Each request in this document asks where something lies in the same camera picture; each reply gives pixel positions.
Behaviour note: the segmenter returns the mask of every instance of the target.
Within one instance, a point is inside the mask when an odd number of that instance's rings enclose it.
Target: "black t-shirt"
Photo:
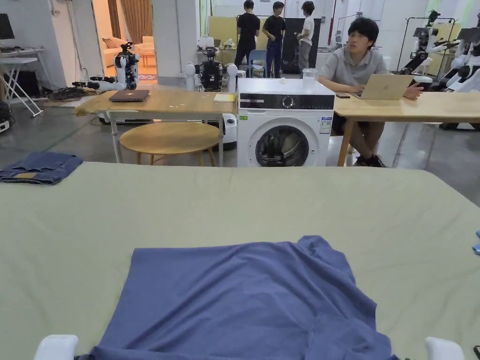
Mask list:
[[[255,49],[255,33],[260,30],[260,19],[246,12],[238,17],[237,27],[240,28],[239,47]]]
[[[285,20],[281,16],[269,16],[265,20],[264,28],[275,36],[275,41],[281,41],[283,39],[282,31],[285,30]]]

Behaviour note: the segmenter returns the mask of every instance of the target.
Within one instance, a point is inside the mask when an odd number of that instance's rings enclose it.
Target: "yellow paper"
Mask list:
[[[235,95],[232,94],[217,94],[215,95],[215,101],[233,103],[235,101]]]

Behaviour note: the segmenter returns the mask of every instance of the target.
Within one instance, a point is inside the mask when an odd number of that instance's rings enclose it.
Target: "sneaker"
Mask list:
[[[387,166],[377,156],[373,155],[370,159],[365,159],[362,155],[357,157],[357,161],[353,166],[369,166],[371,168],[386,168]]]
[[[362,156],[357,156],[357,161],[355,161],[355,164],[353,166],[370,166],[367,163],[367,160]]]

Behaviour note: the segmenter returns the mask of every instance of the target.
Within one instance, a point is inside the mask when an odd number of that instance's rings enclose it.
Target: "man's hand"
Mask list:
[[[407,91],[403,94],[403,97],[408,100],[417,100],[420,94],[423,93],[423,87],[419,85],[419,83],[415,83],[412,86],[409,86]]]
[[[365,85],[351,86],[350,90],[349,90],[349,93],[356,94],[356,93],[362,92],[363,90],[365,90]]]

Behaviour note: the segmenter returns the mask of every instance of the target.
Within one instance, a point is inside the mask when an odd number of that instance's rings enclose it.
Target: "man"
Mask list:
[[[275,67],[275,77],[280,77],[280,67],[282,64],[282,40],[285,35],[285,20],[280,16],[284,4],[275,1],[273,4],[273,15],[265,20],[262,32],[268,36],[267,42],[267,77],[270,77],[272,62]]]
[[[315,24],[313,23],[312,13],[315,10],[313,1],[306,1],[301,6],[305,21],[303,22],[303,29],[301,34],[297,36],[297,40],[300,41],[299,45],[299,68],[300,72],[308,68],[308,56],[310,55],[310,48],[312,47],[313,29]]]
[[[380,52],[372,50],[378,37],[375,21],[359,18],[348,29],[348,44],[332,53],[320,71],[318,81],[337,93],[358,93],[373,74],[389,74]],[[423,91],[414,84],[407,89],[404,97],[416,100]],[[335,115],[332,131],[343,135],[347,119]],[[360,153],[355,166],[385,168],[377,156],[376,147],[384,130],[383,122],[358,122],[353,125],[350,145]]]
[[[247,57],[249,64],[250,51],[255,50],[255,36],[260,33],[260,19],[253,14],[253,1],[246,0],[243,3],[245,14],[238,17],[237,34],[240,34],[239,43],[237,45],[237,55],[235,56],[235,65],[239,67],[243,57]]]

